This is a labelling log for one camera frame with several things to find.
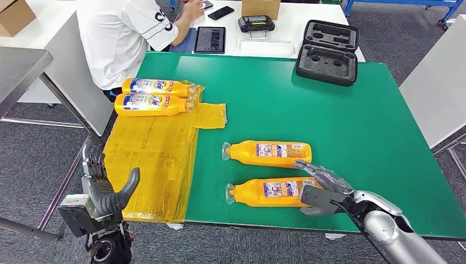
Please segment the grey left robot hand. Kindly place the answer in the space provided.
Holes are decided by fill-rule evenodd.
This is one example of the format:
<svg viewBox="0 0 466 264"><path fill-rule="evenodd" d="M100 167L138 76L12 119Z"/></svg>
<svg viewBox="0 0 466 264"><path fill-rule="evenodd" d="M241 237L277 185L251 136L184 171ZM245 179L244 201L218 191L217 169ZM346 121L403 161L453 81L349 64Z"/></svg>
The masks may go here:
<svg viewBox="0 0 466 264"><path fill-rule="evenodd" d="M82 149L82 166L84 176L81 178L84 194L92 200L95 209L92 213L94 218L101 218L122 212L129 203L140 182L140 169L135 167L129 173L129 178L124 187L115 192L107 177L104 164L105 155L98 157L92 155L94 142L86 140Z"/></svg>

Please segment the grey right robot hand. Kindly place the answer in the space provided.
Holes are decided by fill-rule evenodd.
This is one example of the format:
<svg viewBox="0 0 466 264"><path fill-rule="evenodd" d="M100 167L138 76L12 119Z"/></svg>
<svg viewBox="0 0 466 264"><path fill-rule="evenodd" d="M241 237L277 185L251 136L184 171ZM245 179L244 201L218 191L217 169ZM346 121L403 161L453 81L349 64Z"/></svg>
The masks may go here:
<svg viewBox="0 0 466 264"><path fill-rule="evenodd" d="M300 211L307 216L328 216L344 213L344 207L352 201L351 185L333 171L322 166L315 166L304 160L295 161L293 168L307 172L315 184L304 183L299 191L300 202L304 204Z"/></svg>

